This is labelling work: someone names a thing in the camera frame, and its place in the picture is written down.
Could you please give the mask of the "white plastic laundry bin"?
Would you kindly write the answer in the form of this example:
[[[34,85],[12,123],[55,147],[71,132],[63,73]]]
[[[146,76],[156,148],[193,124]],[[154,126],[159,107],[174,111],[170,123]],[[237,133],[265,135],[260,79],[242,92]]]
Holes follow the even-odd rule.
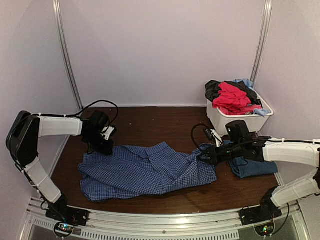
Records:
[[[259,132],[263,128],[269,117],[274,114],[274,111],[259,94],[257,94],[257,96],[261,100],[263,108],[270,111],[269,114],[265,116],[260,116],[258,114],[226,115],[222,113],[219,108],[213,108],[213,103],[207,99],[206,114],[211,124],[215,128],[215,131],[220,136],[225,136],[228,135],[228,131],[226,129],[226,125],[228,123],[233,121],[245,121],[250,133]]]

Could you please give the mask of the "left aluminium corner post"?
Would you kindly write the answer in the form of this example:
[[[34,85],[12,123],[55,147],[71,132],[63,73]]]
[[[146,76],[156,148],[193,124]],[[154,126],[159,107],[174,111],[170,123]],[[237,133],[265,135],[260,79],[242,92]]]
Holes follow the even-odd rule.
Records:
[[[70,54],[69,54],[68,45],[67,45],[66,34],[64,30],[63,17],[62,17],[62,11],[61,11],[61,1],[53,0],[52,5],[53,5],[53,13],[54,13],[56,27],[57,27],[57,35],[60,42],[60,48],[61,48],[61,53],[62,53],[66,74],[68,77],[68,81],[70,84],[70,88],[71,88],[77,109],[82,110],[83,103],[82,103],[80,92],[75,80],[75,75],[72,68],[72,63],[71,63]]]

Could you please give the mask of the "front aluminium rail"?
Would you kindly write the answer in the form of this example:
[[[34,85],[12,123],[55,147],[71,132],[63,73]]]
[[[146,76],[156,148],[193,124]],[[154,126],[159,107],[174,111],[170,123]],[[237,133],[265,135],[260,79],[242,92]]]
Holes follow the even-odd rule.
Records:
[[[18,240],[61,240],[53,229],[56,220],[46,217],[42,200],[32,197],[25,213]],[[290,203],[275,218],[275,235],[260,236],[268,221],[243,225],[241,208],[206,213],[130,214],[87,210],[86,226],[76,226],[66,240],[310,240],[300,205]]]

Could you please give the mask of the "aluminium corner post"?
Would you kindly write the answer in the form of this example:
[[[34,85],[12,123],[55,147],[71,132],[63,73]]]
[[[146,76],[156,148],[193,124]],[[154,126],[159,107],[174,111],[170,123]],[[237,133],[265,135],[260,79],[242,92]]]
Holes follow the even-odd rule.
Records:
[[[270,29],[272,10],[273,10],[273,1],[265,0],[263,11],[262,11],[262,20],[261,20],[261,28],[260,28],[260,34],[258,39],[258,45],[257,45],[254,62],[253,62],[251,76],[250,76],[250,80],[253,82],[253,84],[255,84],[257,80],[259,69],[261,66],[263,53],[264,53],[264,49],[266,46],[269,29]]]
[[[72,63],[71,63],[70,54],[69,54],[68,45],[67,45],[66,34],[64,30],[63,17],[62,17],[62,11],[61,11],[61,1],[53,0],[52,5],[53,5],[53,13],[54,13],[56,27],[57,27],[57,35],[60,42],[60,48],[61,48],[61,53],[62,53],[66,74],[68,77],[68,81],[70,84],[70,88],[71,88],[77,109],[82,110],[83,103],[82,103],[80,92],[75,80],[75,75],[72,68]]]

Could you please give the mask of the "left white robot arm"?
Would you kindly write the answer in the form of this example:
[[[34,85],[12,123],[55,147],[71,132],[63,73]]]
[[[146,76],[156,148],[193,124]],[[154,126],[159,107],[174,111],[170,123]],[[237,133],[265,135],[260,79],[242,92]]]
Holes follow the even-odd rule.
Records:
[[[17,168],[49,203],[63,196],[40,160],[39,143],[45,138],[81,137],[90,150],[104,155],[113,151],[113,135],[117,128],[102,111],[88,118],[78,114],[55,115],[21,111],[6,138],[6,147]]]

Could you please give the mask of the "blue checkered shirt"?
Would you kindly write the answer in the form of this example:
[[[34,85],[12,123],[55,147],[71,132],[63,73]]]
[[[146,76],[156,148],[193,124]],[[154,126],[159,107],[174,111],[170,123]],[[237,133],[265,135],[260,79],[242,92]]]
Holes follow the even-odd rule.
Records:
[[[166,142],[152,147],[119,145],[111,155],[85,154],[78,171],[80,187],[91,202],[163,195],[181,189],[211,184],[217,180],[213,165],[171,148]]]

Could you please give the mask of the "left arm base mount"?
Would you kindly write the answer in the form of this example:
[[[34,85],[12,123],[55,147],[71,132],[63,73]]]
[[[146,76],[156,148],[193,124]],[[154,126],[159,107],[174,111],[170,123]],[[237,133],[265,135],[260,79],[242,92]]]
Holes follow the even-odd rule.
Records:
[[[87,225],[89,212],[87,210],[68,206],[68,200],[64,194],[62,194],[55,203],[48,200],[46,202],[48,204],[45,213],[47,218],[74,226],[85,227]]]

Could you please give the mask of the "right aluminium corner post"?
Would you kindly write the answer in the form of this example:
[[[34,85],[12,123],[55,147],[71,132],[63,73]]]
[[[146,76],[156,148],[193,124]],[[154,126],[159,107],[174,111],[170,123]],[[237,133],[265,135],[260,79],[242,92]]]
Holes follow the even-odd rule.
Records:
[[[255,84],[257,80],[259,69],[261,66],[263,53],[264,53],[264,49],[266,46],[269,29],[270,29],[272,10],[273,10],[273,1],[265,0],[263,11],[262,11],[262,20],[261,20],[261,28],[260,28],[260,34],[258,39],[258,45],[257,45],[254,62],[253,62],[251,76],[250,76],[250,80],[253,82],[253,84]]]

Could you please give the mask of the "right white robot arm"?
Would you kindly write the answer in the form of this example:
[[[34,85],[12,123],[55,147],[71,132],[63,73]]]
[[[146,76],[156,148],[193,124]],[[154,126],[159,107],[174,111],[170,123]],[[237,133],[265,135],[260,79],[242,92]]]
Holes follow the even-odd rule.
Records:
[[[243,157],[256,162],[287,162],[312,166],[314,169],[290,183],[270,189],[256,210],[259,220],[268,220],[279,208],[298,199],[320,194],[320,142],[319,140],[288,140],[269,136],[252,137],[243,120],[226,124],[230,143],[224,144],[214,128],[203,126],[207,138],[215,144],[200,151],[197,160],[217,166],[222,162]]]

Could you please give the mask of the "red garment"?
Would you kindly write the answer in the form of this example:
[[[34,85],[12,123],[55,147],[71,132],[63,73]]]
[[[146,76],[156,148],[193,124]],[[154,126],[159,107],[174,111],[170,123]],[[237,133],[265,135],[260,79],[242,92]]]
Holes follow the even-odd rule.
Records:
[[[254,111],[255,107],[250,106],[251,100],[246,92],[226,82],[220,83],[219,88],[219,96],[212,102],[213,108],[228,116],[246,115]]]

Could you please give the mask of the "light blue garment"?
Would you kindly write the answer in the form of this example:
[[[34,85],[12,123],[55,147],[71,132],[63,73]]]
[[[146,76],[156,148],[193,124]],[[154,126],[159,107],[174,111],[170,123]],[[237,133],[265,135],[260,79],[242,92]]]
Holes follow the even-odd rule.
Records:
[[[253,86],[254,86],[254,83],[253,83],[251,80],[247,79],[247,78],[235,79],[235,80],[233,80],[233,82],[234,82],[234,83],[241,83],[241,82],[243,82],[243,83],[245,84],[245,86],[246,86],[247,88],[251,89],[251,90],[253,89]]]

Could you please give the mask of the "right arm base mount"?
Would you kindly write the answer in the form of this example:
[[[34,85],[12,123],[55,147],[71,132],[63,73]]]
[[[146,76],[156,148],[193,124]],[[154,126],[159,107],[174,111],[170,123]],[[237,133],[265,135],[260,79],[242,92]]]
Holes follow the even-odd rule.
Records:
[[[279,207],[275,206],[270,197],[265,196],[261,199],[260,205],[255,207],[246,206],[238,214],[241,224],[246,226],[281,217],[282,211]]]

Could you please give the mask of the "black garment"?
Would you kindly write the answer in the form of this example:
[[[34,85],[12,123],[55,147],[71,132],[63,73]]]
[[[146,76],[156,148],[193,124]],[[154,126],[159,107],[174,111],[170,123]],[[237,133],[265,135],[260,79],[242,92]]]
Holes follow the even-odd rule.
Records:
[[[258,98],[258,95],[255,92],[255,90],[246,87],[243,82],[235,83],[235,82],[233,82],[233,80],[232,81],[224,81],[224,82],[233,86],[233,87],[238,88],[242,92],[245,92],[247,94],[247,97],[251,101],[251,105],[262,105],[262,102]],[[205,97],[207,100],[213,102],[214,99],[219,97],[219,95],[220,95],[219,91],[221,90],[219,85],[221,83],[222,82],[219,82],[216,80],[210,80],[208,83],[205,84],[205,86],[204,86],[205,87]]]

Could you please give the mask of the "blue polo shirt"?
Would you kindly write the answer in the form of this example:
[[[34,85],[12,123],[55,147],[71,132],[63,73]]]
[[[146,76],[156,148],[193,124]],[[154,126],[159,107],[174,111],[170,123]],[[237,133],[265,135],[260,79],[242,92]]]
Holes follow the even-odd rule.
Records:
[[[226,165],[230,167],[233,174],[240,179],[272,175],[278,172],[278,167],[275,162],[259,162],[245,159],[243,156],[228,160]]]

